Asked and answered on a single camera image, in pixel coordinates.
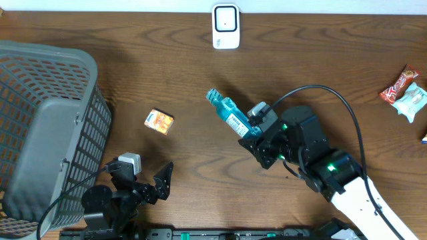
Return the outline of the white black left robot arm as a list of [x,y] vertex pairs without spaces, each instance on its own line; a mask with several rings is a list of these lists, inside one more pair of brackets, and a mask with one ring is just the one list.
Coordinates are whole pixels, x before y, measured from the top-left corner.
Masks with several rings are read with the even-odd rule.
[[134,174],[134,165],[118,159],[105,166],[111,175],[116,190],[107,185],[89,188],[81,198],[86,229],[81,239],[142,239],[140,227],[133,220],[138,216],[140,205],[156,204],[170,194],[173,163],[168,163],[153,179],[155,185],[139,183]]

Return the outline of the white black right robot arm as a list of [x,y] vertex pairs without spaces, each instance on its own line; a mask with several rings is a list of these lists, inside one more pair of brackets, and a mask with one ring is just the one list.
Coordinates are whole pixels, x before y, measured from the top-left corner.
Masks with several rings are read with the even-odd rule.
[[330,147],[320,121],[308,106],[292,107],[277,116],[259,103],[248,117],[261,117],[262,135],[241,139],[264,169],[278,159],[298,166],[296,176],[341,211],[367,239],[415,239],[391,210],[361,165],[346,151]]

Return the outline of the blue Listerine mouthwash bottle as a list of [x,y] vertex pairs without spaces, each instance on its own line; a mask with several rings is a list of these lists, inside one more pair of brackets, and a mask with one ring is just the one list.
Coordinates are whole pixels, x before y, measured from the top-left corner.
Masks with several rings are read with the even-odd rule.
[[216,108],[220,119],[226,122],[242,139],[261,136],[262,130],[259,127],[252,127],[248,118],[229,97],[223,97],[217,89],[210,89],[206,99]]

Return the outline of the orange Kleenex tissue pack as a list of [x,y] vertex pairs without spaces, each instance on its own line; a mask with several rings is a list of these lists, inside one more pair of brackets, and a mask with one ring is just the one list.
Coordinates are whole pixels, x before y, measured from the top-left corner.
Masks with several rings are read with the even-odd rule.
[[152,109],[149,112],[144,125],[159,133],[167,135],[173,125],[173,122],[174,118],[171,115],[163,113],[157,109]]

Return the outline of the red brown chocolate bar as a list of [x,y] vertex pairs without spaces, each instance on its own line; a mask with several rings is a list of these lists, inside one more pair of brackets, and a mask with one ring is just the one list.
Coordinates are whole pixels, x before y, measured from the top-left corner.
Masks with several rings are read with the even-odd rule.
[[397,100],[399,92],[419,75],[419,70],[414,69],[410,64],[407,64],[398,76],[396,82],[379,93],[380,98],[389,104],[393,104]]

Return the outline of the teal white pack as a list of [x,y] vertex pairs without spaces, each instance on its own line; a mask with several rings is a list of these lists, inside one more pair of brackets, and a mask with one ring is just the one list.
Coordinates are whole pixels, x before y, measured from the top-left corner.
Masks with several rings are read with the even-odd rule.
[[414,121],[415,115],[426,104],[426,91],[416,83],[412,83],[404,95],[396,100],[392,106],[397,110],[399,115],[404,115],[409,123]]

